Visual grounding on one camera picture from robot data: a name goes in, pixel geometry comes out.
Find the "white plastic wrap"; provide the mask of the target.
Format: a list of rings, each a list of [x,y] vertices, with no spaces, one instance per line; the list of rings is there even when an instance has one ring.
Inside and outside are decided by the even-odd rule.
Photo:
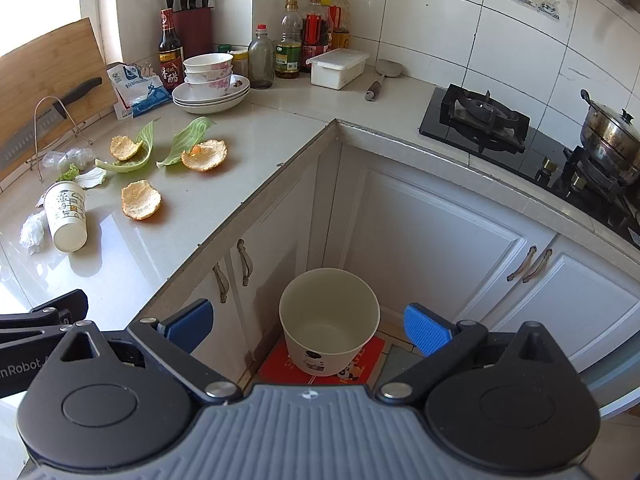
[[[40,252],[48,228],[47,215],[43,210],[30,214],[22,225],[20,244],[29,255]]]

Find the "white paper cup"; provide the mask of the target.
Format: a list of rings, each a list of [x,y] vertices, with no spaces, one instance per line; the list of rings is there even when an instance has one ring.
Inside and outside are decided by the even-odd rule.
[[[77,252],[86,244],[86,194],[74,181],[58,181],[44,193],[46,213],[54,247],[60,252]]]

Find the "orange peel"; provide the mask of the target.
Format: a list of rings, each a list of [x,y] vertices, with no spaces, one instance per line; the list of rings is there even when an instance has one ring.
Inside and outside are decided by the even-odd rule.
[[[110,143],[110,153],[118,162],[126,162],[140,151],[142,144],[142,141],[131,140],[128,136],[114,136]]]
[[[180,158],[184,166],[190,170],[206,172],[220,166],[228,156],[228,148],[223,140],[207,140],[195,144],[190,151],[185,151]]]
[[[160,209],[162,196],[147,180],[131,182],[122,189],[122,212],[132,220],[142,221]]]

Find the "napa cabbage leaf piece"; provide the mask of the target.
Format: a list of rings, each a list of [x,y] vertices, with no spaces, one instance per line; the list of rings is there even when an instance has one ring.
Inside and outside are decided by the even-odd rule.
[[[81,172],[75,164],[70,164],[68,169],[58,176],[58,182],[75,182],[84,190],[96,188],[106,180],[106,171],[94,167],[86,172]]]

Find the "clear plastic bag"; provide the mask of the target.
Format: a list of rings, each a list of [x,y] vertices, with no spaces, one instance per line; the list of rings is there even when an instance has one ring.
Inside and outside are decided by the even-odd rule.
[[[95,159],[96,154],[92,148],[71,148],[66,152],[47,152],[43,156],[41,165],[44,168],[55,169],[59,174],[64,174],[70,170],[71,166],[83,172],[94,164]]]

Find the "green cabbage leaf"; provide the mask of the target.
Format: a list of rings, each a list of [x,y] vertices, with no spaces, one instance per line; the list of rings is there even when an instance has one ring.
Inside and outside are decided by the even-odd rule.
[[[153,144],[154,144],[154,122],[148,122],[134,138],[134,141],[142,141],[142,147],[132,159],[126,162],[104,162],[104,160],[96,159],[94,164],[105,171],[111,171],[115,174],[126,174],[141,169],[149,161]]]
[[[204,134],[211,125],[213,125],[213,122],[207,117],[193,119],[186,128],[174,135],[169,154],[160,162],[155,163],[157,168],[172,166],[181,162],[181,155],[190,151],[194,145],[201,143],[204,139]]]

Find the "red floor mat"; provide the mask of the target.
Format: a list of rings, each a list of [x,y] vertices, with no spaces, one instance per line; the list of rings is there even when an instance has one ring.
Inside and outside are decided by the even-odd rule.
[[[300,370],[288,356],[288,349],[283,338],[262,363],[258,378],[262,382],[281,385],[351,385],[365,384],[382,354],[385,342],[374,336],[356,355],[348,367],[336,375],[318,377]]]

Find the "blue white salt bag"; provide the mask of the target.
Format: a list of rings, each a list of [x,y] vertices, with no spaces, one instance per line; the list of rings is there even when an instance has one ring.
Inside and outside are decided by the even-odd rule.
[[[114,113],[118,120],[138,117],[171,100],[169,91],[152,70],[137,65],[115,64],[106,70],[117,96]]]

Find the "stacked floral bowls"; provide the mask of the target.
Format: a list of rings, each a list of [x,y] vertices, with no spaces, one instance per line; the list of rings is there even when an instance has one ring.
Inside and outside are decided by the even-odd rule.
[[[190,91],[199,99],[222,96],[231,84],[232,56],[228,53],[207,53],[183,62],[184,79]]]

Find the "green lid jar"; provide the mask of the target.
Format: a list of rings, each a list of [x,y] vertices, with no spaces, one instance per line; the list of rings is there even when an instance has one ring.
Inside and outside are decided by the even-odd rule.
[[[231,44],[220,44],[217,47],[217,52],[230,54],[233,73],[248,77],[248,52],[246,49],[235,49]]]

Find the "white plastic lidded box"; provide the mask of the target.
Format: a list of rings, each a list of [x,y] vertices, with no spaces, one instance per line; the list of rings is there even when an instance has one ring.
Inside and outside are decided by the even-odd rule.
[[[368,59],[366,52],[339,48],[314,56],[306,64],[311,69],[312,84],[341,90],[363,73]]]

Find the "clear bottle red cap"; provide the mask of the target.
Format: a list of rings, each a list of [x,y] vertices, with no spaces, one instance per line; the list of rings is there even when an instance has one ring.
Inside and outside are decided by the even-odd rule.
[[[258,24],[248,46],[248,79],[255,89],[268,89],[274,81],[274,47],[266,24]]]

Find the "oil bottle green label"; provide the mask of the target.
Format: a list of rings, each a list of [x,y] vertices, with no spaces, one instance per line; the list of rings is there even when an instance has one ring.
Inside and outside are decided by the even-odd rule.
[[[286,0],[285,14],[281,21],[282,36],[276,45],[276,76],[281,79],[294,79],[299,76],[302,64],[303,18],[298,12],[296,0]]]

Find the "red label sauce bottle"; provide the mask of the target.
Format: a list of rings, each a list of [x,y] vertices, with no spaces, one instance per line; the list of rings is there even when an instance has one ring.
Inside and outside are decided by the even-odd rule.
[[[322,6],[321,0],[309,0],[309,4],[303,13],[300,70],[309,72],[311,66],[307,61],[329,50],[329,43],[330,24],[328,12]]]

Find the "yellow cap oil bottle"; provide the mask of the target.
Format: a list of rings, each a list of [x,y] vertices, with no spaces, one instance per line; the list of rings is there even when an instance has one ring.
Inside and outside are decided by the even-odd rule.
[[[347,49],[350,40],[350,5],[348,0],[330,0],[331,48]]]

